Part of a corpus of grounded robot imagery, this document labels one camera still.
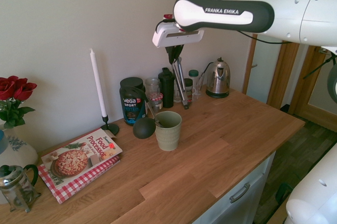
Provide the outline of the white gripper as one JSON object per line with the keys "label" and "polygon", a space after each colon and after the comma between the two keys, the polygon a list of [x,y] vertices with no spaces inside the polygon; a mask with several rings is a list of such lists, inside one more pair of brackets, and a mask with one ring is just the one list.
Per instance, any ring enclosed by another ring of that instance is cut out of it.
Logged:
{"label": "white gripper", "polygon": [[169,63],[173,64],[174,59],[180,56],[184,44],[199,42],[203,34],[204,29],[184,32],[176,25],[159,25],[154,32],[152,42],[156,47],[165,47]]}

